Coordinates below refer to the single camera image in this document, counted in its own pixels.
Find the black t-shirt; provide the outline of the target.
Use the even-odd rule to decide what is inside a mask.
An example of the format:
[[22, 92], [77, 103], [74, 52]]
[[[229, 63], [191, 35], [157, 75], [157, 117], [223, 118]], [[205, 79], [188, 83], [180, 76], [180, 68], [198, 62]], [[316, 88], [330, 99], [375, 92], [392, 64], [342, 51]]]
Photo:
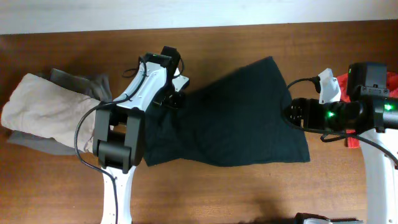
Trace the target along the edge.
[[175, 159], [218, 167], [308, 162], [304, 133], [281, 117], [290, 99], [272, 57], [241, 67], [189, 93], [180, 109], [150, 106], [144, 159], [148, 166]]

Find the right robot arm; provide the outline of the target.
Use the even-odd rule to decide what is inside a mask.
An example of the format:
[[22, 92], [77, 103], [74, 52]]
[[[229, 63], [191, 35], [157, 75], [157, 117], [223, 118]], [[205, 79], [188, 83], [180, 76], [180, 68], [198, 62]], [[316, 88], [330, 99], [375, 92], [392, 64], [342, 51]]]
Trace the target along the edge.
[[367, 222], [397, 223], [397, 98], [389, 95], [386, 65], [351, 64], [344, 91], [329, 68], [309, 81], [319, 98], [281, 105], [282, 119], [291, 128], [321, 134], [324, 142], [357, 139], [366, 170]]

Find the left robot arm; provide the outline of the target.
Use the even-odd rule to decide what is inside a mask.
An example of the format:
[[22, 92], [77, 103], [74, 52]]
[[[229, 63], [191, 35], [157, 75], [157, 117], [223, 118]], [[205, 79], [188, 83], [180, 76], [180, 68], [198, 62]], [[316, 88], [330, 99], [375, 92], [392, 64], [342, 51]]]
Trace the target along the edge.
[[136, 76], [109, 105], [95, 113], [93, 154], [104, 179], [102, 223], [131, 223], [132, 179], [145, 150], [145, 112], [151, 104], [171, 109], [183, 106], [189, 79], [178, 66], [177, 49], [139, 57]]

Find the red crumpled garment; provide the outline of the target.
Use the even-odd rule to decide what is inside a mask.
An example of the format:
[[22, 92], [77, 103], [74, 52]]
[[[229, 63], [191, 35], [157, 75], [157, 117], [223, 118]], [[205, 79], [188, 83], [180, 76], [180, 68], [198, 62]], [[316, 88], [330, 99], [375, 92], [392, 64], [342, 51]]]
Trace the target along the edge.
[[[337, 77], [340, 90], [341, 90], [341, 101], [350, 102], [350, 98], [347, 94], [348, 85], [348, 74], [343, 74]], [[397, 73], [388, 72], [387, 73], [387, 89], [389, 90], [389, 97], [397, 98]], [[350, 149], [355, 149], [360, 147], [360, 142], [357, 139], [348, 138], [346, 140], [346, 146]]]

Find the grey folded garment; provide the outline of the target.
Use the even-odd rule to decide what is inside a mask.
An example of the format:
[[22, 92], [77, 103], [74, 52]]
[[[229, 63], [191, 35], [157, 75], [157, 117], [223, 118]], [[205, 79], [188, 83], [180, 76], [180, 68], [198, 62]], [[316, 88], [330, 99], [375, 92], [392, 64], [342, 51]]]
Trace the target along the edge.
[[[93, 79], [78, 77], [61, 70], [52, 69], [50, 75], [45, 77], [37, 75], [54, 84], [57, 84], [67, 90], [90, 96], [99, 102], [111, 101], [113, 99], [109, 81], [106, 75], [99, 75]], [[81, 128], [76, 128], [74, 135], [74, 150], [79, 149], [82, 152], [92, 151], [92, 138], [94, 131], [95, 114], [92, 113], [87, 117]]]

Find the beige folded garment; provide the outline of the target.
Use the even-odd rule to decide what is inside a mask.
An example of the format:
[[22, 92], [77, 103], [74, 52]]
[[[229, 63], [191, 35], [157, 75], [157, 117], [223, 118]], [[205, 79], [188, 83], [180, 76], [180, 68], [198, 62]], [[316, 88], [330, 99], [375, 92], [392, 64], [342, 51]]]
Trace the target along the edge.
[[56, 156], [75, 153], [74, 135], [83, 115], [99, 101], [26, 74], [1, 113], [1, 125], [12, 131], [10, 144]]

